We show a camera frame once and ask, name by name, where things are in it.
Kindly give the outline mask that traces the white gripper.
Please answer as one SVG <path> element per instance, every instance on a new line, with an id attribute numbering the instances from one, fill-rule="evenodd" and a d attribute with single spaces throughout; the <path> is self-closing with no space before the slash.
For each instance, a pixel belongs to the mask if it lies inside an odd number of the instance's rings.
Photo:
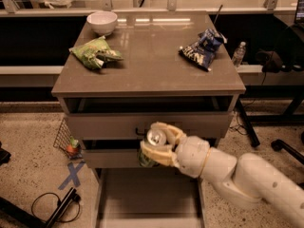
<path id="1" fill-rule="evenodd" d="M 174 125 L 161 122 L 152 123 L 150 126 L 151 144 L 142 141 L 141 151 L 154 162 L 164 166 L 177 166 L 182 174 L 197 178 L 202 171 L 210 144 L 197 136 L 185 136 L 186 134 Z M 176 155 L 173 146 L 178 143 Z"/>

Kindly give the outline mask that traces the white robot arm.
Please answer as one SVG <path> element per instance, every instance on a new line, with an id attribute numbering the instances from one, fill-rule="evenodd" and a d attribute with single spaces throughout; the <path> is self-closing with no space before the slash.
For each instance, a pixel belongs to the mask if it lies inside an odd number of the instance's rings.
<path id="1" fill-rule="evenodd" d="M 152 162 L 209 181 L 221 197 L 243 209 L 266 200 L 294 228 L 304 228 L 304 190 L 256 154 L 245 153 L 237 158 L 206 140 L 186 135 L 174 125 L 160 122 L 151 124 L 141 141 L 141 152 Z"/>

